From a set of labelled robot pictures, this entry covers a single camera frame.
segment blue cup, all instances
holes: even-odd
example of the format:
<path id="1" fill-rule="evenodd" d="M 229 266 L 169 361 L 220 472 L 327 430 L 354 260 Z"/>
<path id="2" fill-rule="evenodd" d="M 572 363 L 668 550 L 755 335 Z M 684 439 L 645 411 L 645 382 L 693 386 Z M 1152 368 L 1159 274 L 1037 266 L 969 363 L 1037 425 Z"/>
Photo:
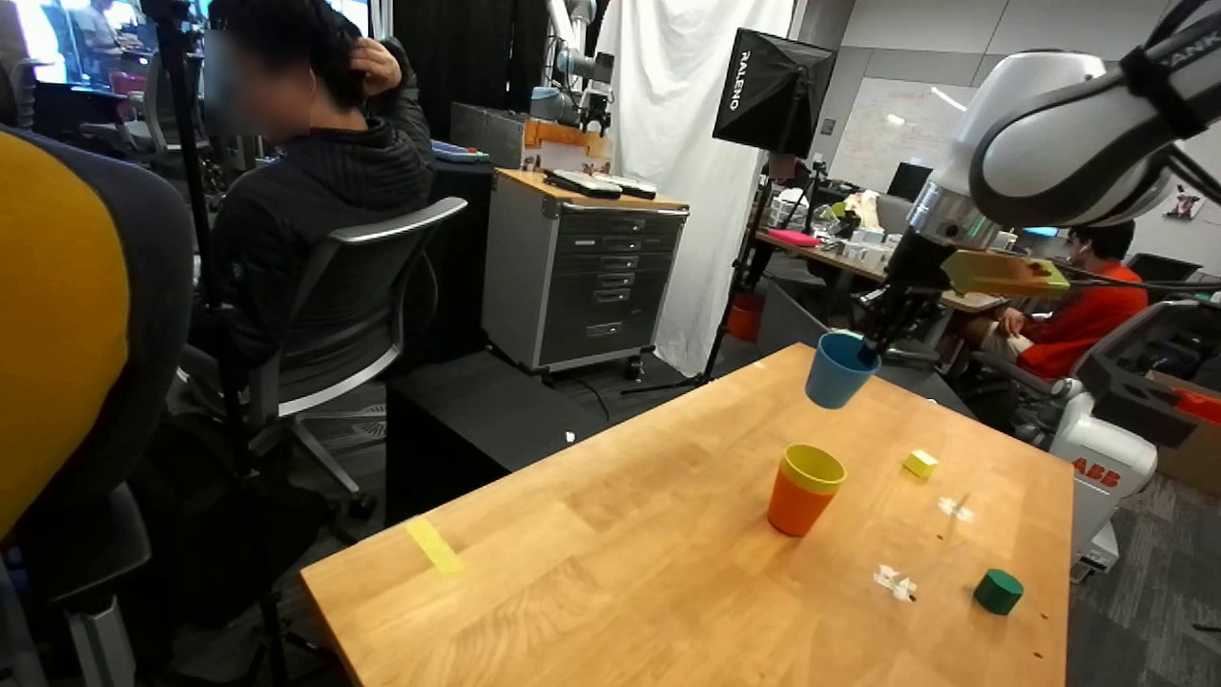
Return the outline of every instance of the blue cup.
<path id="1" fill-rule="evenodd" d="M 818 361 L 804 377 L 804 399 L 824 410 L 844 410 L 876 369 L 876 349 L 848 327 L 828 327 L 818 340 Z"/>

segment hand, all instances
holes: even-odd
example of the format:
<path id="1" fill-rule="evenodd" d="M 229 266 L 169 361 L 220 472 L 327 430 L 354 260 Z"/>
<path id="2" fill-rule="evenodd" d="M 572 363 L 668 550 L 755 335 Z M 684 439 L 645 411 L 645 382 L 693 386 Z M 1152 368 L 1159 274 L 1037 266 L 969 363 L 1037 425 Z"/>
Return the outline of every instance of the hand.
<path id="1" fill-rule="evenodd" d="M 1005 334 L 1005 335 L 1020 335 L 1021 326 L 1028 326 L 1021 308 L 1000 308 L 995 320 L 1000 320 L 1000 334 Z"/>
<path id="2" fill-rule="evenodd" d="M 375 44 L 375 37 L 359 37 L 350 46 L 350 70 L 362 73 L 362 90 L 365 98 L 392 92 L 398 84 L 403 84 L 403 70 L 398 65 L 398 58 Z"/>

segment black hoodie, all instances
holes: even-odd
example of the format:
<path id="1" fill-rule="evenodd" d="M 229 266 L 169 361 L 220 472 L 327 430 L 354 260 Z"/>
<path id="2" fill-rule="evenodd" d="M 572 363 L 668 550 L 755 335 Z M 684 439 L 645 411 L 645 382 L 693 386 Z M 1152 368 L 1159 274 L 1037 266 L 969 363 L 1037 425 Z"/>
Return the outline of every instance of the black hoodie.
<path id="1" fill-rule="evenodd" d="M 306 130 L 286 153 L 249 172 L 214 227 L 217 288 L 234 303 L 249 363 L 275 353 L 308 251 L 336 229 L 385 221 L 426 204 L 432 133 L 417 77 L 365 105 L 369 130 Z"/>

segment red shirt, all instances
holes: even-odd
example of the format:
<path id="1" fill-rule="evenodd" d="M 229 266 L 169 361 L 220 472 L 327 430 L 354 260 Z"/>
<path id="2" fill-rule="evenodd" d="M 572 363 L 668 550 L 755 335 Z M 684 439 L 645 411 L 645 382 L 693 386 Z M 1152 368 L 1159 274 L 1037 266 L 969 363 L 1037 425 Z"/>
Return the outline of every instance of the red shirt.
<path id="1" fill-rule="evenodd" d="M 1099 278 L 1099 288 L 1071 296 L 1044 326 L 1028 327 L 1033 349 L 1020 355 L 1021 369 L 1070 377 L 1085 353 L 1150 306 L 1140 274 L 1124 263 L 1112 263 Z"/>

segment yellow tape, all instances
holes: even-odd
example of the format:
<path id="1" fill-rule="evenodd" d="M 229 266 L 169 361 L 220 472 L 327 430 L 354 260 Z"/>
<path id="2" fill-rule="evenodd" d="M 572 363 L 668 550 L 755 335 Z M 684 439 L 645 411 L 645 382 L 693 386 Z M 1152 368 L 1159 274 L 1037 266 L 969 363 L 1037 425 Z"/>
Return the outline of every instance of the yellow tape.
<path id="1" fill-rule="evenodd" d="M 463 574 L 457 550 L 422 517 L 408 521 L 408 540 L 432 563 L 434 574 L 441 574 L 441 577 L 457 577 Z"/>

